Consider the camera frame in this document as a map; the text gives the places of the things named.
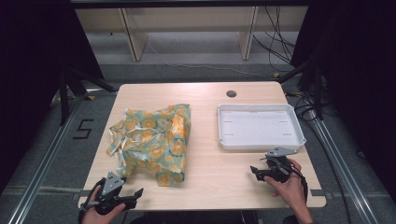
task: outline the grey floor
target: grey floor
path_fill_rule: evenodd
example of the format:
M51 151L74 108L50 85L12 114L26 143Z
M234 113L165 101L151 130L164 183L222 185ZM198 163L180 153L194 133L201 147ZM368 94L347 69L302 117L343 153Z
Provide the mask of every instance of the grey floor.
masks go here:
M295 42L298 33L285 33L289 42ZM257 38L270 46L271 38L265 33L257 33ZM252 42L250 57L243 61L235 33L162 33L151 34L148 45L139 63L132 62L126 36L124 34L89 34L95 56L101 65L106 82L119 86L122 83L136 82L181 82L181 81L232 81L232 80L272 80L276 69L292 69L256 41ZM273 49L283 52L280 45ZM297 91L298 76L283 84L285 92ZM87 84L88 89L96 87ZM93 100L83 100L70 122L55 160L30 207L24 223L77 223L78 195L85 184L94 153L106 125L115 93L93 92ZM296 105L299 97L288 97L291 105ZM77 104L71 99L70 104ZM343 121L336 116L331 106L324 108L324 122L338 146L347 167L355 177L359 188L370 204L378 223L395 223L396 206L388 196L365 159L356 155L356 143L351 138ZM59 129L60 104L55 97L46 121L42 124L32 148L24 155L20 167L9 181L1 195L0 223L7 223L21 196L34 177L36 169L45 156L51 141ZM78 131L83 119L84 128L92 129L89 138L75 139L84 133ZM327 204L313 208L311 212L317 223L347 223L347 212L343 197L338 188L331 166L324 150L305 123L301 123L307 138L306 148L314 164L319 182L327 195ZM363 223L363 219L341 183L352 223ZM283 217L290 215L289 209L257 211L259 223L281 223ZM114 223L125 223L142 216L131 212L117 218Z

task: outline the round hole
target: round hole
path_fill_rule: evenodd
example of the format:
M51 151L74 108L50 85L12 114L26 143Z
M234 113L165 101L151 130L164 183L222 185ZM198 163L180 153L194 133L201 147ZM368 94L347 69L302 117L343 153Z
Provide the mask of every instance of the round hole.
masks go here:
M226 94L228 97L234 98L236 96L236 91L227 91Z

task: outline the crumpled cloth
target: crumpled cloth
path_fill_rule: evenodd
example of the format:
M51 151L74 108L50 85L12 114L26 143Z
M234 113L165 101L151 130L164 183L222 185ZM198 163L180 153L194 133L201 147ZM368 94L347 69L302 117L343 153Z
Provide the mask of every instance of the crumpled cloth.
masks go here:
M159 186L184 181L186 146L190 135L189 105L169 105L155 112L126 109L125 119L110 127L117 173L129 176L136 166L156 172Z

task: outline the metal rail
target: metal rail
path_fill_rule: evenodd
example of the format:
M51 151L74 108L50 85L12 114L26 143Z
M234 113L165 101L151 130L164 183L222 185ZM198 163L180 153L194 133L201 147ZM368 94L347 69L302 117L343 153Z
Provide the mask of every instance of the metal rail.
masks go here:
M44 181L44 178L47 175L50 166L61 146L62 141L64 140L65 133L67 132L70 122L76 113L78 106L81 104L83 100L82 96L76 97L71 108L70 116L65 121L64 125L62 125L58 132L56 133L54 139L52 140L49 149L47 150L46 155L44 156L43 160L41 161L37 171L33 179L31 180L29 186L26 188L26 191L23 193L20 202L16 206L10 220L9 224L17 224L23 223L25 220L34 200L35 196L37 195L38 191L40 190L40 186Z
M312 118L314 118L315 112L311 111L311 116ZM359 214L361 215L361 219L366 224L379 223L371 205L361 191L361 188L353 177L353 174L350 172L347 163L345 162L343 156L338 150L337 145L332 140L332 136L327 130L323 120L316 120L314 121L314 123L320 137L323 140L325 149L329 153L329 157L334 162L335 169L343 180L346 186L346 190L349 192L353 203L355 204Z

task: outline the cable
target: cable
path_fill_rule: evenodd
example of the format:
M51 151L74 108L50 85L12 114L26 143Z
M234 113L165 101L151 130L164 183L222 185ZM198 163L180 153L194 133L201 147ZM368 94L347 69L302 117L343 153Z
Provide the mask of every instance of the cable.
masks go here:
M273 49L270 49L270 48L266 47L262 42L260 42L260 41L257 39L257 37L256 37L255 35L253 35L253 38L257 41L257 43L259 43L259 45L260 45L262 48L264 48L264 49L270 51L271 53L273 53L276 57L278 57L278 58L279 58L280 60L282 60L283 62L285 62L285 63L290 63L290 61L288 60L288 58L286 58L285 56L281 55L280 53L274 51Z
M276 24L274 24L274 20L272 19L270 13L268 12L268 8L265 7L265 11L268 15L268 18L270 19L275 31L274 31L274 36L273 36L273 41L275 39L275 35L277 34L281 40L282 43L282 48L287 56L287 58L289 58L288 54L291 56L291 53L289 51L289 48L287 47L287 45L285 44L285 42L288 42L285 38L283 38L282 34L280 33L280 23L279 23L279 16L280 16L280 7L276 7Z

